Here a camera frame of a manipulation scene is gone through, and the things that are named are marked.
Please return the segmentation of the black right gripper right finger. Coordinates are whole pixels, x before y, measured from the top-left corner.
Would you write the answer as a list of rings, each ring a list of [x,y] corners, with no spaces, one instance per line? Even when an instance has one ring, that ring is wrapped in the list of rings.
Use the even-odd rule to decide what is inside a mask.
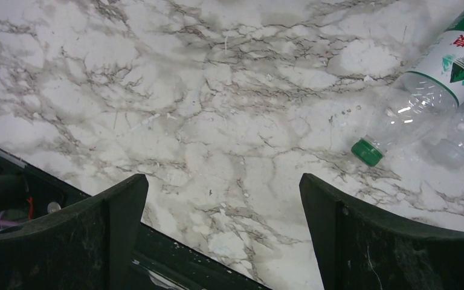
[[[299,189],[325,289],[464,289],[464,232],[398,216],[310,173]]]

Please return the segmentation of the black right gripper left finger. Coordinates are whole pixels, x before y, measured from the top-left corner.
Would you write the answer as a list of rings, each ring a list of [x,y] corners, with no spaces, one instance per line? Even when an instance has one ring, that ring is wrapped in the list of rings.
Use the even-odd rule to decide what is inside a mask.
[[[132,175],[0,233],[0,289],[121,289],[148,188]]]

